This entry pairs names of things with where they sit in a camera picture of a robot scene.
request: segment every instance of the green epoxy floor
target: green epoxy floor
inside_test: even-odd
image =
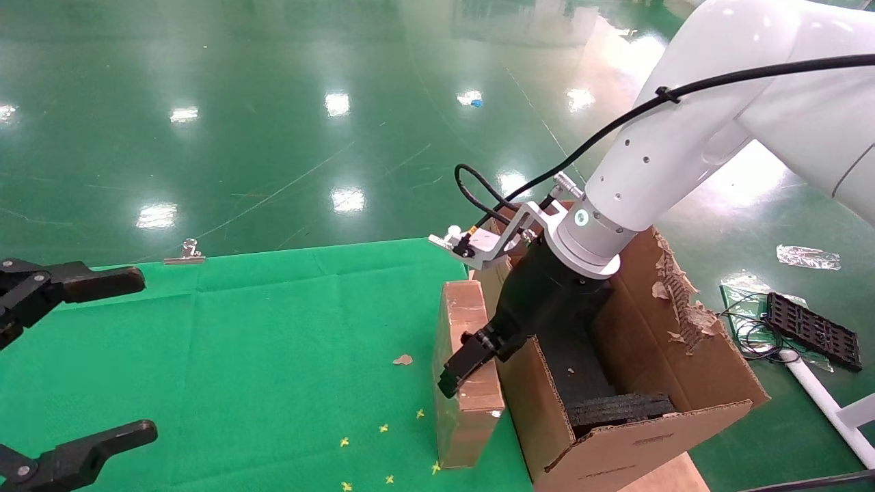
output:
[[[176,256],[187,237],[219,256],[466,226],[479,215],[454,165],[504,191],[554,165],[631,107],[691,10],[3,0],[0,250],[124,264]],[[786,169],[729,165],[658,225],[707,306],[722,305],[721,278],[753,274],[857,329],[875,359],[875,231]],[[780,264],[782,243],[839,253],[843,268]],[[773,401],[693,453],[712,490],[861,468],[784,368],[754,369]],[[848,404],[875,391],[871,371],[818,375]]]

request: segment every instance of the green tablecloth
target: green tablecloth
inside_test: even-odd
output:
[[[142,269],[146,291],[60,306],[0,353],[0,442],[35,457],[154,420],[94,492],[531,490],[509,412],[475,469],[432,474],[438,297],[465,273],[426,241]]]

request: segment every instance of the white robotic arm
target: white robotic arm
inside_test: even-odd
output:
[[[708,0],[687,19],[640,92],[720,74],[822,57],[875,53],[875,13],[803,0]],[[574,207],[548,216],[531,202],[499,238],[470,237],[484,268],[515,245],[517,226],[544,226],[569,268],[609,278],[620,251],[752,139],[822,192],[875,224],[875,67],[853,67],[742,81],[685,95],[628,123],[580,193],[561,173]],[[431,240],[448,250],[453,230]]]
[[[585,190],[561,172],[553,176],[550,196],[570,194],[571,209],[552,201],[556,213],[548,214],[531,201],[519,206],[501,236],[453,227],[443,238],[430,237],[475,269],[500,261],[521,238],[531,242],[505,280],[493,318],[445,364],[444,394],[452,396],[483,363],[507,360],[526,337],[565,322],[563,316],[594,299],[635,235],[754,138],[875,224],[875,67],[868,53],[875,53],[875,13],[803,0],[702,4],[669,44],[641,90],[638,116],[620,130]],[[824,57],[861,54],[830,62],[841,69],[817,65],[797,73],[800,65],[826,63]],[[850,58],[855,67],[848,67]],[[776,67],[756,70],[755,77],[738,74],[787,63],[794,70],[782,66],[784,76],[771,76]],[[735,73],[732,83],[720,77],[728,73]],[[704,79],[710,85],[701,85]],[[540,238],[529,229],[533,222],[543,227]]]

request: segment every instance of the white pipe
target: white pipe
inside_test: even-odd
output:
[[[875,420],[875,393],[842,408],[838,417],[848,427],[857,428]]]
[[[863,465],[870,470],[875,469],[875,448],[872,448],[866,437],[856,427],[847,426],[838,417],[842,407],[838,406],[832,395],[826,391],[826,388],[823,388],[823,385],[817,379],[817,376],[811,372],[809,366],[806,365],[794,350],[781,350],[780,358],[787,365],[787,369],[790,369],[790,372],[793,373],[793,376],[796,376],[796,379],[799,380],[802,388],[808,392],[811,399],[820,407],[823,415],[841,434],[844,441],[848,443],[850,449],[863,462]]]

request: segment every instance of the open cardboard box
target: open cardboard box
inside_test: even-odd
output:
[[[496,224],[490,224],[493,231]],[[524,250],[473,278],[494,315],[504,279]],[[655,230],[620,254],[611,297],[591,331],[618,390],[665,393],[676,414],[593,429],[575,439],[543,352],[533,339],[499,376],[535,492],[615,492],[744,417],[769,396],[723,323],[690,297],[696,292]]]

